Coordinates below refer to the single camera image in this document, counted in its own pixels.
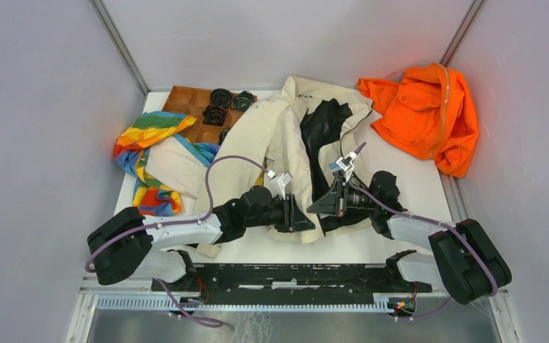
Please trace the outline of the beige zip jacket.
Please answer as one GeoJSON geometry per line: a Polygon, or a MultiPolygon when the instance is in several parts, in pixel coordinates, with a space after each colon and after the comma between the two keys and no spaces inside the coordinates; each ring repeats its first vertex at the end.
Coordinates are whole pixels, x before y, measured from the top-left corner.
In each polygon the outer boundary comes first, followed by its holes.
{"type": "Polygon", "coordinates": [[[291,174],[286,190],[306,210],[313,203],[312,169],[300,123],[315,118],[317,108],[333,100],[350,110],[350,117],[334,130],[332,143],[317,148],[315,170],[323,172],[329,184],[328,164],[356,148],[353,128],[370,115],[372,100],[356,89],[290,76],[281,91],[251,105],[232,127],[216,155],[219,162],[207,167],[188,213],[202,214],[211,204],[219,206],[240,197],[260,176],[255,162],[264,162],[276,173],[291,174]]]}

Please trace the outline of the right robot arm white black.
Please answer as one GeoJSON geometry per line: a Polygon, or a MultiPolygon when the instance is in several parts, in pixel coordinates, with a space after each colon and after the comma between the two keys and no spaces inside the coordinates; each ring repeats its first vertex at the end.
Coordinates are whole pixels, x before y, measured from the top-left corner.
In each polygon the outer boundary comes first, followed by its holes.
{"type": "Polygon", "coordinates": [[[396,181],[394,174],[377,171],[365,187],[358,178],[346,180],[336,171],[330,189],[307,210],[337,222],[369,219],[386,239],[424,249],[388,259],[391,267],[384,280],[394,292],[419,282],[443,288],[456,302],[469,304],[512,282],[510,267],[477,220],[449,223],[413,214],[401,205],[396,181]]]}

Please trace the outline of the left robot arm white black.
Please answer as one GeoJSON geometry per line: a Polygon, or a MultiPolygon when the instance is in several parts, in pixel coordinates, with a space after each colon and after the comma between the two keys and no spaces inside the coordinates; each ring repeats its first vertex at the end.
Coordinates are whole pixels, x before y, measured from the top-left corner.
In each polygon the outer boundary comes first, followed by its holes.
{"type": "Polygon", "coordinates": [[[87,238],[91,252],[85,268],[100,285],[129,277],[161,279],[178,290],[191,289],[197,279],[192,260],[178,247],[221,244],[241,238],[252,227],[274,227],[282,233],[315,229],[295,196],[274,196],[254,186],[210,214],[175,219],[143,215],[136,207],[115,214],[87,238]]]}

